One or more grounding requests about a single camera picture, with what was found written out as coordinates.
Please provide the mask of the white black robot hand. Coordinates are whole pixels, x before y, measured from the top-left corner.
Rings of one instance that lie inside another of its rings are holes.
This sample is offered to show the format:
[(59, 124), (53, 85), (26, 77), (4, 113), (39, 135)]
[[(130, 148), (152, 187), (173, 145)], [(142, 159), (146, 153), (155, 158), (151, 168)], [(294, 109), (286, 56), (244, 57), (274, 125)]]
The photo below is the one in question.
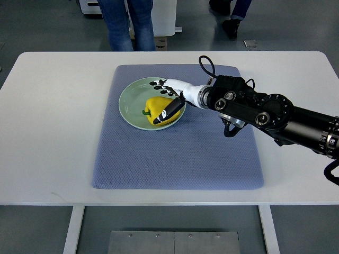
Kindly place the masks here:
[(190, 83), (176, 80), (156, 80), (149, 83), (155, 90), (161, 89), (161, 93), (173, 94), (176, 98), (161, 110), (152, 124), (159, 125), (172, 118), (186, 102), (198, 108), (207, 109), (207, 96), (211, 90), (210, 85), (193, 86)]

